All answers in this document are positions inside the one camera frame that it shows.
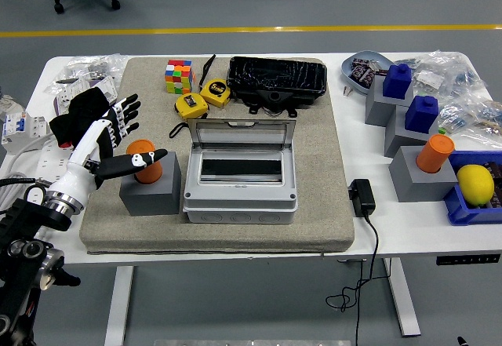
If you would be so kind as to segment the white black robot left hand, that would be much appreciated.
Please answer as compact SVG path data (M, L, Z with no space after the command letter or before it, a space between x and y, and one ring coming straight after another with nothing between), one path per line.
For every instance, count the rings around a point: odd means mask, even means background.
M167 156L164 148L114 155L122 140L139 127L132 122L139 107L137 94L111 105L100 89L92 88L70 102L67 114L49 123L58 145L74 150L65 174L50 185L43 206L80 213L105 180L139 173Z

